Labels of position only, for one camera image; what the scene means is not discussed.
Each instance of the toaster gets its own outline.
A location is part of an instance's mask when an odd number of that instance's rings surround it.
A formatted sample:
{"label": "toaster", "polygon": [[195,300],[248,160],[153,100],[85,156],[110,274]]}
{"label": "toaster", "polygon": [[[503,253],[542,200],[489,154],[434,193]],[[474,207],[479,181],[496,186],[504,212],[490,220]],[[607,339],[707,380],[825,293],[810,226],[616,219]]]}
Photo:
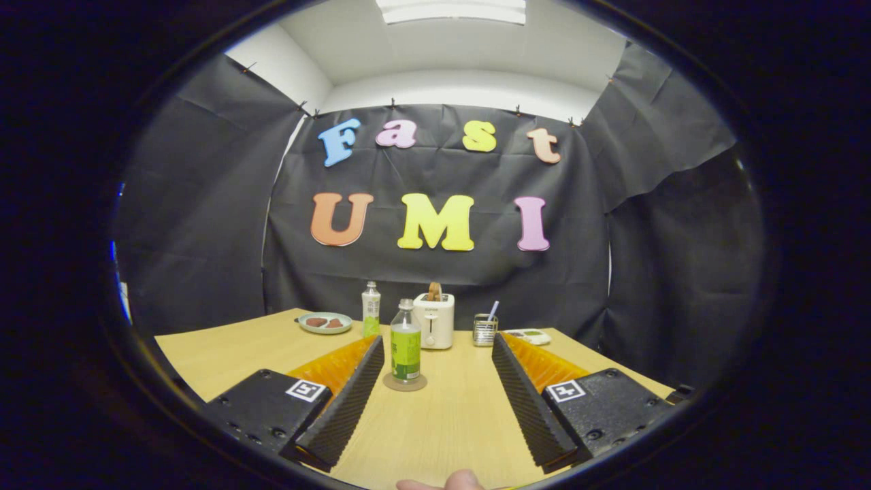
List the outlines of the toaster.
{"label": "toaster", "polygon": [[411,314],[421,326],[422,349],[448,349],[454,343],[454,295],[427,301],[427,293],[415,298]]}

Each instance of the plastic bottle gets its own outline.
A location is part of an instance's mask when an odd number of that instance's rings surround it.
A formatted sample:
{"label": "plastic bottle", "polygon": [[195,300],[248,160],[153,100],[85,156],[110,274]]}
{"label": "plastic bottle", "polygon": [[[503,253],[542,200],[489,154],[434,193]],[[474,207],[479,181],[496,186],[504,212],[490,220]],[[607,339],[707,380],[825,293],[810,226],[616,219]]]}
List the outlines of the plastic bottle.
{"label": "plastic bottle", "polygon": [[381,333],[381,293],[375,288],[375,281],[366,283],[363,291],[363,336]]}
{"label": "plastic bottle", "polygon": [[396,382],[411,385],[421,374],[421,326],[411,315],[410,298],[399,302],[399,313],[390,322],[390,362]]}

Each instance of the wooden table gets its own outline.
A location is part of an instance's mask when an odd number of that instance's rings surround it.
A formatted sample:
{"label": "wooden table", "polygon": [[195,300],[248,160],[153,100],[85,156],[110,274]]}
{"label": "wooden table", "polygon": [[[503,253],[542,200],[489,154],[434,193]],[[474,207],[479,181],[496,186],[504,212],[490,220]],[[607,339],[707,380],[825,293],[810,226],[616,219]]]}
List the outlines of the wooden table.
{"label": "wooden table", "polygon": [[[258,369],[288,372],[361,338],[360,322],[338,335],[309,333],[294,321],[306,313],[288,310],[156,340],[179,375],[209,401]],[[557,330],[544,331],[553,338],[546,350],[587,371],[616,367],[662,398],[672,392]],[[381,326],[381,334],[383,376],[390,366],[388,325]],[[543,479],[523,441],[491,353],[490,347],[472,345],[470,331],[457,331],[450,349],[421,353],[421,373],[429,380],[424,389],[393,391],[379,379],[329,475],[374,489],[394,489],[398,480],[409,478],[441,486],[450,473],[466,467],[476,472],[485,488]]]}

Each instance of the hand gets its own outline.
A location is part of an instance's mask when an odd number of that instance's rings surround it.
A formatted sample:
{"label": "hand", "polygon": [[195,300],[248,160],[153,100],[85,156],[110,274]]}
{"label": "hand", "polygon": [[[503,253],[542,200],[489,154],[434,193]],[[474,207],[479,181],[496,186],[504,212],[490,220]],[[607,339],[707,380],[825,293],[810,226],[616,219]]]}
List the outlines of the hand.
{"label": "hand", "polygon": [[478,483],[478,478],[472,470],[458,470],[453,472],[444,482],[444,488],[432,487],[414,480],[399,480],[396,482],[397,490],[485,490]]}

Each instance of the pink letter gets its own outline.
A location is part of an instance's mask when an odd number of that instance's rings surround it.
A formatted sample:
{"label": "pink letter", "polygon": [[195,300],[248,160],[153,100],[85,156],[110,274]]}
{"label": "pink letter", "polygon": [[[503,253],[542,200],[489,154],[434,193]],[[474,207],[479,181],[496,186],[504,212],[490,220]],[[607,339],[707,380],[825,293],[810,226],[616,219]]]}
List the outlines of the pink letter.
{"label": "pink letter", "polygon": [[415,131],[417,124],[407,119],[388,121],[384,125],[384,131],[375,136],[375,143],[381,146],[398,146],[408,148],[416,143]]}
{"label": "pink letter", "polygon": [[550,242],[544,239],[542,228],[542,208],[544,199],[540,197],[518,197],[514,200],[520,208],[520,222],[523,235],[517,247],[523,251],[545,251],[550,248]]}

